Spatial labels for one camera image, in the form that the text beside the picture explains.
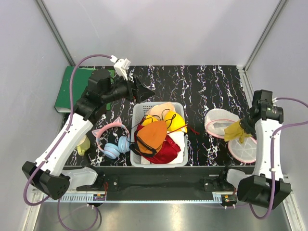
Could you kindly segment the yellow mesh bra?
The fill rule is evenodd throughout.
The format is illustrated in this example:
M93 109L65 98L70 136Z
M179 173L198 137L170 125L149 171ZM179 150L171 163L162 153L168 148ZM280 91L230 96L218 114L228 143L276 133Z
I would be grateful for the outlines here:
M244 132L239 122L240 120L224 129L224 141L238 140L240 144L243 144L245 139L252 137Z

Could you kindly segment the white pink mesh laundry bag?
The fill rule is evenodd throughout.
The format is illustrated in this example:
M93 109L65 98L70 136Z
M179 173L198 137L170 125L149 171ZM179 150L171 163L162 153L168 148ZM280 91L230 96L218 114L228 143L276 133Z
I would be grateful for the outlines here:
M224 109L211 109L205 116L205 130L211 136L227 142L231 155L250 164L256 161L257 141L241 128L240 118Z

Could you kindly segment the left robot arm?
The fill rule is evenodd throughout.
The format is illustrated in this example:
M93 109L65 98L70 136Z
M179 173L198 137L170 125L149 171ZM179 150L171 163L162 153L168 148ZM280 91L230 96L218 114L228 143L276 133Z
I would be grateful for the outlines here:
M93 71L81 98L73 107L66 126L35 162L26 161L23 164L22 171L27 178L23 191L24 201L28 205L34 205L27 199L30 185L53 200L61 198L68 190L81 186L100 190L104 179L99 171L94 167L64 170L67 159L106 112L108 103L121 99L141 103L154 94L155 92L147 88L136 75L131 80L122 77L112 80L110 72L106 69Z

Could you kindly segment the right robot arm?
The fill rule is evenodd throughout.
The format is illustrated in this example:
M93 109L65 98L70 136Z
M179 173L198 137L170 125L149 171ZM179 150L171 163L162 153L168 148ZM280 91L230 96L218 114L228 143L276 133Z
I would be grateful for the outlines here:
M291 192L290 183L283 180L280 165L280 134L283 109L275 106L272 92L254 92L248 116L239 121L239 127L257 139L256 162L251 176L241 170L228 169L218 179L219 187L229 191L237 189L239 201L268 210L275 209Z

